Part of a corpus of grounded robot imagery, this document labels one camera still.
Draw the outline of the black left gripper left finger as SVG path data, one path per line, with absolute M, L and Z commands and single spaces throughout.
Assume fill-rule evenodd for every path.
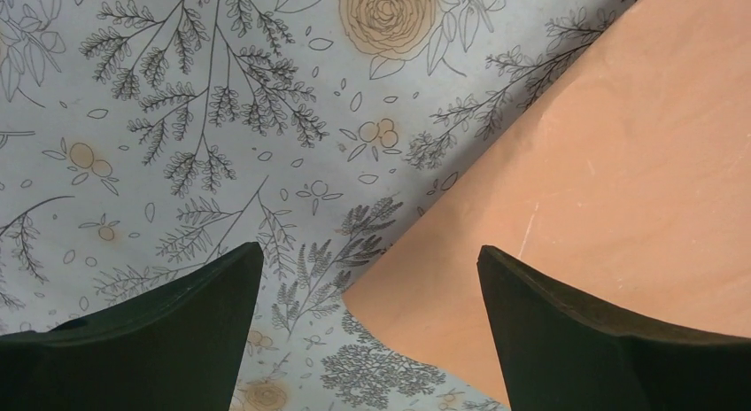
M 1 338 L 4 410 L 226 410 L 263 269 L 245 243 L 151 291 Z

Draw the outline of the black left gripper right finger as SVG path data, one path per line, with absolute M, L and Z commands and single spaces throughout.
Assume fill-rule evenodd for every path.
M 749 409 L 748 338 L 632 312 L 490 245 L 477 271 L 512 409 Z

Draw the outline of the peach wrapping paper sheet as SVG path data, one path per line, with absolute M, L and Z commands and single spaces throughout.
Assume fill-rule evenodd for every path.
M 750 0 L 639 0 L 346 291 L 377 340 L 509 405 L 486 245 L 750 341 Z

